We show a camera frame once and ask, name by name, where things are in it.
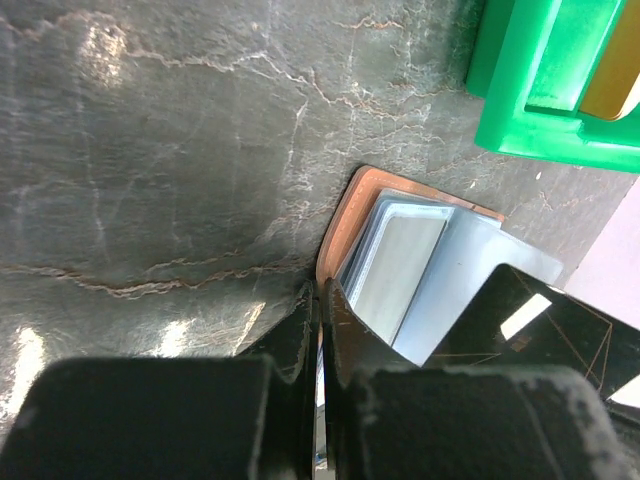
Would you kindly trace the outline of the pink leather card holder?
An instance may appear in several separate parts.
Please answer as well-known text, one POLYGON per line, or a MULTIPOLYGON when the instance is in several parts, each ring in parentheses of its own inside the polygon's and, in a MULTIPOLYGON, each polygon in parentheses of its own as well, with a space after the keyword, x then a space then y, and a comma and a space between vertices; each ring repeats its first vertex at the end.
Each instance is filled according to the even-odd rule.
POLYGON ((503 215, 372 166, 356 170, 322 240, 320 287, 422 366, 501 264, 554 283, 561 261, 502 228, 503 215))

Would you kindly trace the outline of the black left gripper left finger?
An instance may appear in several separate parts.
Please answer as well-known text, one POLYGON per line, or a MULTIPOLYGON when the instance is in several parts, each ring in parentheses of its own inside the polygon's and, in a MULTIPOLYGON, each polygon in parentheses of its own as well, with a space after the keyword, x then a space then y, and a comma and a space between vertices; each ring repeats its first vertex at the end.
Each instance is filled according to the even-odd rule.
POLYGON ((311 284, 226 358, 79 358, 35 380, 5 479, 310 479, 318 304, 311 284))

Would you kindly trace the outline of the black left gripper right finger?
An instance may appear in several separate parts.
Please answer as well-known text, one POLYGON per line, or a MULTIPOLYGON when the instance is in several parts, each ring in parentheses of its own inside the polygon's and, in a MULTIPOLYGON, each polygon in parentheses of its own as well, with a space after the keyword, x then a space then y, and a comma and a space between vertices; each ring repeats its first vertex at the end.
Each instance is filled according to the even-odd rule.
POLYGON ((340 479, 624 479, 628 410, 561 365, 418 366, 325 288, 328 462, 340 479))

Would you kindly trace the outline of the green plastic bin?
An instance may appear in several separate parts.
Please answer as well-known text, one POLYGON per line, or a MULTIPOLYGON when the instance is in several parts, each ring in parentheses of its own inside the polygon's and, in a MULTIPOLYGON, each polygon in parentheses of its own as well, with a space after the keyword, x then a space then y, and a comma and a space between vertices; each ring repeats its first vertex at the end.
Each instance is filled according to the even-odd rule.
POLYGON ((621 119, 581 103, 624 1, 488 1, 466 79, 485 104, 475 135, 495 153, 639 170, 639 110, 621 119))

